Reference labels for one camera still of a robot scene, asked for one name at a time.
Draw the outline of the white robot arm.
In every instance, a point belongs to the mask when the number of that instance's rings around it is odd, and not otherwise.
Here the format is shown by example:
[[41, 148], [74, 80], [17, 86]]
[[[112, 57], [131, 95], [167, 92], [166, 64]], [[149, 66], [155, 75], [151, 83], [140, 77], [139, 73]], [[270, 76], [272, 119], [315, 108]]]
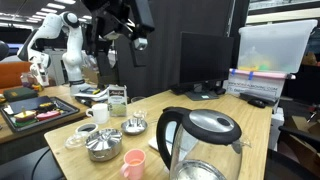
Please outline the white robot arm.
[[108, 53], [119, 36], [129, 41], [131, 57], [135, 67], [144, 63], [136, 58], [136, 51], [148, 46], [147, 37], [155, 30], [148, 0], [81, 0], [91, 12], [92, 20], [84, 28], [84, 48], [87, 55], [97, 62], [98, 87], [117, 84], [109, 80], [112, 68]]

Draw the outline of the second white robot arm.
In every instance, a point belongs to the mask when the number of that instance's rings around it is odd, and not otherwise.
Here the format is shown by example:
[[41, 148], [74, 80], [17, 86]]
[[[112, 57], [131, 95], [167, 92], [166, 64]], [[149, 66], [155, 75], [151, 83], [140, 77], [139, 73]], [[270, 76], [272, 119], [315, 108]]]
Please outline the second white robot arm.
[[68, 77], [70, 95], [75, 96], [82, 90], [90, 88], [90, 85], [85, 82], [82, 76], [81, 66], [85, 58], [85, 53], [82, 50], [83, 34], [78, 17], [74, 13], [47, 14], [42, 25], [32, 31], [18, 50], [17, 56], [20, 60], [31, 63], [30, 72], [41, 86], [48, 86], [48, 67], [52, 58], [44, 52], [34, 50], [32, 46], [39, 39], [57, 39], [63, 27], [68, 29], [68, 35], [62, 61]]

